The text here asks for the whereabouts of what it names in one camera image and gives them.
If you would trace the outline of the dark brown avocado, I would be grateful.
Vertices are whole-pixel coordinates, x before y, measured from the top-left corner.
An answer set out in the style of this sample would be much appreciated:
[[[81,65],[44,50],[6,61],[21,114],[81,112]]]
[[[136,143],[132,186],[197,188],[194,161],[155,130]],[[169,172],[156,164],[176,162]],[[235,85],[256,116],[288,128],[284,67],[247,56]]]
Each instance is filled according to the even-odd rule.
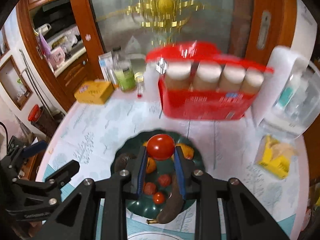
[[[122,153],[115,161],[114,164],[114,172],[120,172],[121,170],[128,170],[129,172],[132,171],[134,165],[134,159],[137,156],[132,153]]]

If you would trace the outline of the cherry tomato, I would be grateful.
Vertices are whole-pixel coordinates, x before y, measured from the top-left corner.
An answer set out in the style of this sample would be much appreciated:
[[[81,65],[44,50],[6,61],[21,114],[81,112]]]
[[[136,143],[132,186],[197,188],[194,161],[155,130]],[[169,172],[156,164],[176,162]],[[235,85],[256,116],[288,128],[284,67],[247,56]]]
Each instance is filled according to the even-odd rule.
[[[148,140],[146,152],[155,160],[167,160],[175,152],[175,142],[167,134],[157,134]]]
[[[153,195],[152,200],[156,205],[161,205],[161,204],[165,203],[166,196],[163,192],[158,191]]]

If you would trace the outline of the mandarin orange without stem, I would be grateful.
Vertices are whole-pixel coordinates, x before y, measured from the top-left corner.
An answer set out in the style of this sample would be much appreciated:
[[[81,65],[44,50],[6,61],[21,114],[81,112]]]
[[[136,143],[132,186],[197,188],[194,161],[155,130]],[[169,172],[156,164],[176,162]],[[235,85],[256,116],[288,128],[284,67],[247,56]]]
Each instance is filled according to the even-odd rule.
[[[148,157],[146,163],[146,174],[151,174],[152,172],[156,171],[157,165],[154,159]]]

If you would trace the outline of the overripe brown banana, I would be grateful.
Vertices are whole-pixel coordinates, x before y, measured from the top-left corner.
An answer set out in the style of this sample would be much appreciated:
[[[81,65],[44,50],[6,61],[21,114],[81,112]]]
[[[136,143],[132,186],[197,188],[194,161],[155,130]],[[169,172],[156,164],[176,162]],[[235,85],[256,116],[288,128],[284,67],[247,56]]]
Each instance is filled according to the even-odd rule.
[[[176,173],[172,175],[171,196],[167,199],[165,206],[155,219],[147,219],[147,224],[168,224],[172,222],[181,212],[184,199],[180,194]]]

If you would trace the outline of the large yellow orange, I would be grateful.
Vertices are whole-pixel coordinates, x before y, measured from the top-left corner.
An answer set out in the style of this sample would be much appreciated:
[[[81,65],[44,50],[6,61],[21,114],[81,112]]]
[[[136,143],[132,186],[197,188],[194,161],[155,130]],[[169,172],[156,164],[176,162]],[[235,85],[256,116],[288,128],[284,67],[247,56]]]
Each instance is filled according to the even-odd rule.
[[[194,157],[194,149],[186,144],[178,143],[176,146],[180,147],[185,159],[192,160]]]

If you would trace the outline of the red container on floor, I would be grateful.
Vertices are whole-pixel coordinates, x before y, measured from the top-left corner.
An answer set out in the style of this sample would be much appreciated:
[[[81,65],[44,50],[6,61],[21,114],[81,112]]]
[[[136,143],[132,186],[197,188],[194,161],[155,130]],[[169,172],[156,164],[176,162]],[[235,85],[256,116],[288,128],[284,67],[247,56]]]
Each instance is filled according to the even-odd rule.
[[[29,115],[28,115],[28,121],[29,122],[37,122],[37,120],[40,118],[42,114],[41,107],[39,105],[34,105],[34,107],[31,109]]]

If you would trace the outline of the teal striped floral placemat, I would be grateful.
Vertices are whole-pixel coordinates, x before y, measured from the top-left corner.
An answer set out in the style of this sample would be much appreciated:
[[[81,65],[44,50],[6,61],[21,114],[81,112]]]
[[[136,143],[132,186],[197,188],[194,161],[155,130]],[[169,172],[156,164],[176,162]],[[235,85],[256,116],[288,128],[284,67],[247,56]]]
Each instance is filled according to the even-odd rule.
[[[57,170],[55,167],[51,167],[49,164],[43,175],[43,181],[52,173]],[[68,195],[75,189],[75,187],[68,183],[61,189],[61,199],[64,201]],[[101,233],[102,225],[102,211],[104,207],[104,200],[101,200],[98,214],[98,228],[97,233]],[[151,237],[144,239],[194,239],[195,231],[195,212],[196,202],[193,202],[191,207],[183,211],[178,217],[166,225],[148,225],[146,218],[134,215],[128,209],[126,210],[127,216],[127,234],[128,239],[142,239],[142,236]],[[284,219],[279,219],[280,216],[276,214],[277,223],[284,230],[284,232],[290,237],[293,224],[295,221],[295,212],[291,216],[285,215]]]

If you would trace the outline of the yellow tissue pack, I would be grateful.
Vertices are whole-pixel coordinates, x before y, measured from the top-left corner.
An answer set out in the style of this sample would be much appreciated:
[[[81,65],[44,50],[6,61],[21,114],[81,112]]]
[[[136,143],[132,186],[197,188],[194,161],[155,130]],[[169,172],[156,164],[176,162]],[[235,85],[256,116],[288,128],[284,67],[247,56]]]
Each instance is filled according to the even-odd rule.
[[[291,160],[297,155],[297,150],[291,144],[267,134],[260,141],[255,164],[278,179],[285,179],[289,175]]]

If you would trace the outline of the yellow cardboard box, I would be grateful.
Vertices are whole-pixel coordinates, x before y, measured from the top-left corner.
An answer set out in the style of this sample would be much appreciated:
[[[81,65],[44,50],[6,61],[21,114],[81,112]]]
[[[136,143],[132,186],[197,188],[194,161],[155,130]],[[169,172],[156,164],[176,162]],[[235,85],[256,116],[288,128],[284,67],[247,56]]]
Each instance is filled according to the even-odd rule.
[[[114,88],[108,81],[85,81],[74,93],[79,103],[104,105]]]

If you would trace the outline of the dark green scalloped plate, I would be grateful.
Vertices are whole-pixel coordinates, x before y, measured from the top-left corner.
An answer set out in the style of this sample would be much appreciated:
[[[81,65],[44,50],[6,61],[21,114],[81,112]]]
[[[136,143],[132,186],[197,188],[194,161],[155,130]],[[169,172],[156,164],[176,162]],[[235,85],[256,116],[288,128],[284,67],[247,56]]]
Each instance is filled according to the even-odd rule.
[[[167,134],[171,136],[177,144],[185,144],[191,147],[194,150],[194,156],[192,158],[192,161],[194,162],[196,168],[199,168],[201,170],[205,169],[201,153],[190,139],[177,132],[155,129],[152,131],[140,132],[138,135],[127,139],[127,141],[124,142],[124,145],[116,151],[115,158],[110,168],[111,173],[114,173],[116,160],[119,158],[121,154],[125,153],[137,155],[139,153],[140,147],[143,146],[143,144],[147,142],[152,136],[157,134]],[[172,176],[174,172],[174,161],[172,159],[156,161],[155,171],[145,176],[145,182],[154,183],[157,186],[157,190],[162,192],[165,195],[165,198],[168,199],[172,192],[172,186],[161,186],[158,183],[158,178],[162,175]],[[164,203],[159,205],[155,204],[152,196],[146,194],[142,194],[138,200],[126,201],[126,207],[129,211],[131,211],[135,215],[139,215],[148,219],[155,219],[157,215],[162,211],[164,206]]]

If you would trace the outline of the white blue small carton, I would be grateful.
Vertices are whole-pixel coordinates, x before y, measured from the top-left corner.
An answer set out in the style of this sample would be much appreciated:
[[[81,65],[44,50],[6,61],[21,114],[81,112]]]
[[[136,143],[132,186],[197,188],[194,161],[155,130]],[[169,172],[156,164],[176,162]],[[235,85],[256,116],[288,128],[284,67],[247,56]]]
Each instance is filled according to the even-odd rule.
[[[112,53],[108,52],[104,53],[103,55],[99,55],[98,61],[105,81],[109,81],[112,83],[112,85],[116,85],[117,80],[113,71]]]

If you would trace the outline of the clear bottle green label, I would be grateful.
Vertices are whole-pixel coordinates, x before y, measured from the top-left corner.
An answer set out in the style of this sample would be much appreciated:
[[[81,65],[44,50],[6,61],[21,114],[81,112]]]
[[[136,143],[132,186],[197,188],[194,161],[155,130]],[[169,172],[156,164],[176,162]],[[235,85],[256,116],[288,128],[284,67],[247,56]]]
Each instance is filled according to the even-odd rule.
[[[123,92],[134,90],[135,77],[130,59],[121,51],[121,46],[113,48],[113,67],[118,85]]]

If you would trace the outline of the small glass jar gold lid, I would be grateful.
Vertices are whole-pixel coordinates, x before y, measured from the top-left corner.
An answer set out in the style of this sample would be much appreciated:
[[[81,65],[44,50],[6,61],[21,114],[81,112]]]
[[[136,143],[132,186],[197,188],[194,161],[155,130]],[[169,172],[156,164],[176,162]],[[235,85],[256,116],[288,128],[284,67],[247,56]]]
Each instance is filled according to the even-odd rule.
[[[135,74],[135,82],[137,87],[137,98],[141,98],[144,90],[144,76],[142,72],[137,72]]]

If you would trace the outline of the white appliance with clear lid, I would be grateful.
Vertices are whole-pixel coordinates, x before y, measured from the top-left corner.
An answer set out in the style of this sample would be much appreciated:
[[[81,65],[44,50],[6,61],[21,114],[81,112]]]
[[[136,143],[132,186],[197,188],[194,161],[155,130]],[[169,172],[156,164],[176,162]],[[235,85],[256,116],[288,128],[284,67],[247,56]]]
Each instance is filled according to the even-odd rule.
[[[255,125],[270,133],[297,138],[319,116],[319,69],[285,46],[273,49],[265,77],[252,105]]]

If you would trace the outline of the red paper cup package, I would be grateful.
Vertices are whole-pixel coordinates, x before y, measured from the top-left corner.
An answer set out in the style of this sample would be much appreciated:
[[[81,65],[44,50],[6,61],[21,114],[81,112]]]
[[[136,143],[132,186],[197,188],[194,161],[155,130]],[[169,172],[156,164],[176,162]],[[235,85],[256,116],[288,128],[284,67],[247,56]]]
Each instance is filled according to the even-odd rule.
[[[238,120],[259,93],[271,67],[224,54],[215,44],[188,41],[147,53],[164,63],[158,80],[164,114],[185,120]]]

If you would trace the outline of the gold decorative ornament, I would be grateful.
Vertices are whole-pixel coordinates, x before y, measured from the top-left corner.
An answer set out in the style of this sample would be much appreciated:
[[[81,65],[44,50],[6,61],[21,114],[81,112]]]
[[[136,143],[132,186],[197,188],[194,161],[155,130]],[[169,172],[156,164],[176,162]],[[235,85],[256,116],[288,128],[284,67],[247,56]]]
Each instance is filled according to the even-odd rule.
[[[167,34],[163,44],[170,43],[172,36],[180,32],[190,20],[192,13],[205,9],[197,0],[138,0],[124,8],[99,16],[100,22],[117,15],[131,16],[133,22],[144,29]]]

